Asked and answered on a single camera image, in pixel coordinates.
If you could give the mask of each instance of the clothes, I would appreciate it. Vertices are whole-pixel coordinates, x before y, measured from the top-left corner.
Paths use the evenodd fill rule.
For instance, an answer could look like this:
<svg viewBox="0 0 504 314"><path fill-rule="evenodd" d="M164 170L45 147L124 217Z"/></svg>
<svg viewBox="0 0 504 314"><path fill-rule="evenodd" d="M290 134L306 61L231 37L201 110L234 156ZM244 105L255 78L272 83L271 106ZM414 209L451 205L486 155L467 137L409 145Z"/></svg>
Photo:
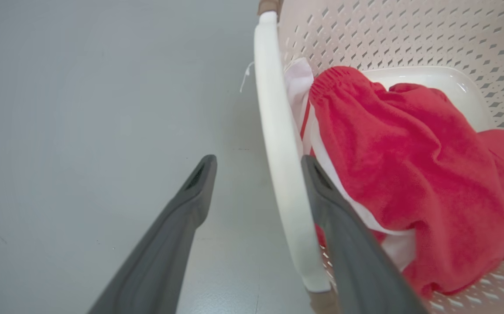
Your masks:
<svg viewBox="0 0 504 314"><path fill-rule="evenodd" d="M386 91L343 66L314 80L306 107L303 151L415 291L453 294L504 260L504 130L476 133L437 89Z"/></svg>

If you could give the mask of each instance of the garment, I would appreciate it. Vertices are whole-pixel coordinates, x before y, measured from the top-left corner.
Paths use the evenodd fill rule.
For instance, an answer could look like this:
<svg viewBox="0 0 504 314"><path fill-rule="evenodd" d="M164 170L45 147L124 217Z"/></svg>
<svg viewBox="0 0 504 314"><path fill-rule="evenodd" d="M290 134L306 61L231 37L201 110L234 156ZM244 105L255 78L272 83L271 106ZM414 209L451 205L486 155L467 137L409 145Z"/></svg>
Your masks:
<svg viewBox="0 0 504 314"><path fill-rule="evenodd" d="M504 130L476 133L441 91L386 91L344 66L320 74L308 99L303 150L415 291L453 294L504 260Z"/></svg>

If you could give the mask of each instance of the plastic basket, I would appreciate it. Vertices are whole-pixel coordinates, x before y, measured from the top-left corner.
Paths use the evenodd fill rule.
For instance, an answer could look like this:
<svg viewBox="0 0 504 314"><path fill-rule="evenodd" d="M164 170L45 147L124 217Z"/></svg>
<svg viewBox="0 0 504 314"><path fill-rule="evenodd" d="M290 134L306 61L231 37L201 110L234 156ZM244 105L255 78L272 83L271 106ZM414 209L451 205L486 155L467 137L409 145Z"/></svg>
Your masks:
<svg viewBox="0 0 504 314"><path fill-rule="evenodd" d="M282 70L297 58L314 75L336 65L359 70L447 66L467 75L504 128L504 0L272 0L260 5L256 83L272 181L292 260L307 290L329 289L312 227ZM504 313L504 263L431 312Z"/></svg>

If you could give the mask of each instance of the red fabric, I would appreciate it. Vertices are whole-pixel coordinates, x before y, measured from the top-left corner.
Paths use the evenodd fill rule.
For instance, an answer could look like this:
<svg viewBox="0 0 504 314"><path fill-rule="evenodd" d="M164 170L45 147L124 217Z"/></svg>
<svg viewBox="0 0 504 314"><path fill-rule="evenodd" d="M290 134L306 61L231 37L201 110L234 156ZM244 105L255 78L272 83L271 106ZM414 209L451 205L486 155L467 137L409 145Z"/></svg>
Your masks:
<svg viewBox="0 0 504 314"><path fill-rule="evenodd" d="M415 229L403 274L422 296L457 292L504 260L504 131L476 133L437 89L390 91L339 66L309 101L345 190L390 230Z"/></svg>

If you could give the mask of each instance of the laundry basket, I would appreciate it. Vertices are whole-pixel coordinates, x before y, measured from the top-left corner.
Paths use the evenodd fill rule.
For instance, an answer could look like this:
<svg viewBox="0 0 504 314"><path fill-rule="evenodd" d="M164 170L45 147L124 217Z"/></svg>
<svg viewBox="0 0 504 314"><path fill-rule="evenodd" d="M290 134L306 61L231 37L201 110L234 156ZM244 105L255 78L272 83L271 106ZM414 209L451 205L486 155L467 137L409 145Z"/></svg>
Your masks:
<svg viewBox="0 0 504 314"><path fill-rule="evenodd" d="M477 84L493 127L504 129L504 0L264 0L260 13L256 84L278 209L304 285L324 292L330 264L315 238L283 69L301 57L314 76L336 65L453 68ZM504 313L504 262L455 296L435 294L427 306L435 313Z"/></svg>

